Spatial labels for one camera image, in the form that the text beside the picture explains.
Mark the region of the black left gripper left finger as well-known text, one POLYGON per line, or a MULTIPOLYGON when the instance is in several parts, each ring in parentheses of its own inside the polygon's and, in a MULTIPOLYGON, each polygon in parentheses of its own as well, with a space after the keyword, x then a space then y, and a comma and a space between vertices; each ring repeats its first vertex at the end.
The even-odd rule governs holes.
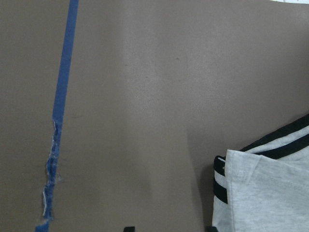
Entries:
POLYGON ((134 226, 128 226, 123 229, 123 232, 135 232, 134 226))

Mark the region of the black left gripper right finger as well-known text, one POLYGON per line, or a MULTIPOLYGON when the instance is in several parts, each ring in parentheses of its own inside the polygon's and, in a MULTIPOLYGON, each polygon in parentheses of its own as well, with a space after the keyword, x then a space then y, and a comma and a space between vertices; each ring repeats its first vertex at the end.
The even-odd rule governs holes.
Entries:
POLYGON ((214 226, 207 226, 206 232, 218 232, 217 228, 214 226))

